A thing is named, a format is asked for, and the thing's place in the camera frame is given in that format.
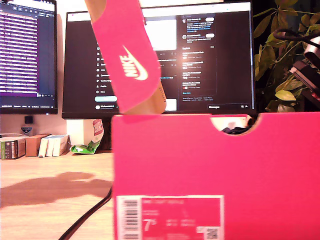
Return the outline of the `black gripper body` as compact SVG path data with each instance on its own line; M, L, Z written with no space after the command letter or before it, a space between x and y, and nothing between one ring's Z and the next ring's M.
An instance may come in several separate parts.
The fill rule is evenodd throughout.
M320 90L320 74L309 60L298 60L292 65L290 72L312 91Z

